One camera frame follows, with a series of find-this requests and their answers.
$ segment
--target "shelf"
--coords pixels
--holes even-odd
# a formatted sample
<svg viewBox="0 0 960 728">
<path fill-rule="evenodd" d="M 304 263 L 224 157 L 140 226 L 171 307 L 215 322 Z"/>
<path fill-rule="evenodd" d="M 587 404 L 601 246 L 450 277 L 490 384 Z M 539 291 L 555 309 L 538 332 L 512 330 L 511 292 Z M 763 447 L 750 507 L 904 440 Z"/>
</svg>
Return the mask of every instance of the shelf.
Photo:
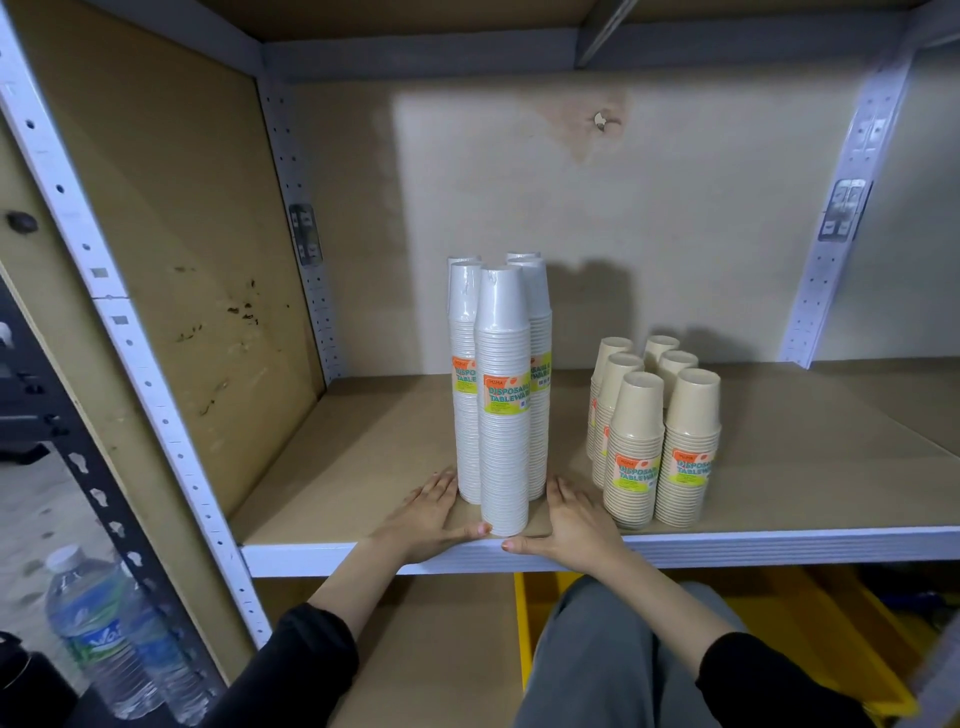
<svg viewBox="0 0 960 728">
<path fill-rule="evenodd" d="M 523 697 L 514 579 L 401 578 L 360 637 L 361 667 L 331 728 L 509 725 Z"/>
<path fill-rule="evenodd" d="M 704 515 L 686 531 L 653 522 L 628 542 L 672 568 L 960 558 L 960 459 L 879 409 L 875 386 L 857 393 L 876 366 L 715 367 L 724 432 Z M 555 375 L 550 467 L 592 488 L 588 376 Z M 950 391 L 948 377 L 913 376 Z M 922 421 L 927 399 L 912 408 L 899 398 L 890 412 Z M 231 526 L 253 576 L 324 575 L 410 488 L 454 461 L 449 377 L 339 380 Z M 478 507 L 458 500 L 450 523 L 478 519 Z M 548 532 L 545 503 L 531 503 L 526 533 Z M 406 572 L 549 568 L 487 539 Z"/>
</svg>

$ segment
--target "right hand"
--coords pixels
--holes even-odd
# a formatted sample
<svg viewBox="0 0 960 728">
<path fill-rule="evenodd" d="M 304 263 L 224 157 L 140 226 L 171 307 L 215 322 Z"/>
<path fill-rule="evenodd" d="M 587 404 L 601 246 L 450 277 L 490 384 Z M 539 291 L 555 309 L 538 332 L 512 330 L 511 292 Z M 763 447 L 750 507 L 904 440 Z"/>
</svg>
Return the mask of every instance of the right hand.
<svg viewBox="0 0 960 728">
<path fill-rule="evenodd" d="M 603 504 L 594 503 L 562 478 L 547 478 L 546 502 L 553 533 L 538 539 L 514 536 L 503 542 L 503 550 L 546 556 L 567 569 L 591 575 L 628 551 Z"/>
</svg>

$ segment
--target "beige paper cup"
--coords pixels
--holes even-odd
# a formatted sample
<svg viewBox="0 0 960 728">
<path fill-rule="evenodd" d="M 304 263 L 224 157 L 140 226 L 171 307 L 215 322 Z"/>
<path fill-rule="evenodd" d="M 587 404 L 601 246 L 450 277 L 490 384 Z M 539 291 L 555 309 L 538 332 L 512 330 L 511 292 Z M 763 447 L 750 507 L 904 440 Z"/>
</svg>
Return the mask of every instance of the beige paper cup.
<svg viewBox="0 0 960 728">
<path fill-rule="evenodd" d="M 647 372 L 657 373 L 660 357 L 664 352 L 680 347 L 680 339 L 673 336 L 651 336 L 643 347 L 643 366 Z"/>
<path fill-rule="evenodd" d="M 648 372 L 625 374 L 611 425 L 621 437 L 637 440 L 662 437 L 663 380 Z"/>
<path fill-rule="evenodd" d="M 600 397 L 597 405 L 613 411 L 616 398 L 620 394 L 620 384 L 628 372 L 643 371 L 643 359 L 635 353 L 618 352 L 607 357 L 603 370 L 603 382 L 600 385 Z"/>
<path fill-rule="evenodd" d="M 673 397 L 673 390 L 677 386 L 677 375 L 684 369 L 692 369 L 698 366 L 700 366 L 700 360 L 690 352 L 671 349 L 660 355 L 660 361 L 657 363 L 657 374 L 663 380 L 664 407 L 670 406 L 670 398 Z"/>
<path fill-rule="evenodd" d="M 607 357 L 612 353 L 628 352 L 634 347 L 634 342 L 621 336 L 608 336 L 600 339 L 600 350 L 597 352 L 597 363 L 593 367 L 593 377 L 590 381 L 603 384 L 604 367 L 607 366 Z"/>
<path fill-rule="evenodd" d="M 694 438 L 718 433 L 720 376 L 706 369 L 681 370 L 666 411 L 666 426 Z"/>
</svg>

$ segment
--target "wall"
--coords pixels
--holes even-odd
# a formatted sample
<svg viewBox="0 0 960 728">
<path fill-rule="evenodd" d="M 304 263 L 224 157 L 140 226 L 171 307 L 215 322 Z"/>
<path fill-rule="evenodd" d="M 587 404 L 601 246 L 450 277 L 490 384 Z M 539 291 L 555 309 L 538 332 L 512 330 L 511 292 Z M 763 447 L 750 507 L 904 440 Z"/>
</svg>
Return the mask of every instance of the wall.
<svg viewBox="0 0 960 728">
<path fill-rule="evenodd" d="M 865 68 L 298 85 L 348 370 L 449 371 L 444 259 L 508 250 L 548 261 L 558 368 L 651 330 L 776 359 Z"/>
<path fill-rule="evenodd" d="M 253 80 L 73 0 L 7 5 L 229 514 L 323 390 Z"/>
<path fill-rule="evenodd" d="M 960 355 L 960 43 L 923 51 L 817 357 Z"/>
</svg>

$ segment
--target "white bottle cap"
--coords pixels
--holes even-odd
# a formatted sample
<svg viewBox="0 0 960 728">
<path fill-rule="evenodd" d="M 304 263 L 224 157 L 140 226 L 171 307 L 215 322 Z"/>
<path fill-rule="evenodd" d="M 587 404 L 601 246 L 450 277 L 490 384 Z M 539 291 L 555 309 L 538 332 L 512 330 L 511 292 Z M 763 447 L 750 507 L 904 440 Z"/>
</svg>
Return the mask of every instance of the white bottle cap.
<svg viewBox="0 0 960 728">
<path fill-rule="evenodd" d="M 53 573 L 67 573 L 72 571 L 86 560 L 84 550 L 76 544 L 58 548 L 47 556 L 45 566 Z"/>
</svg>

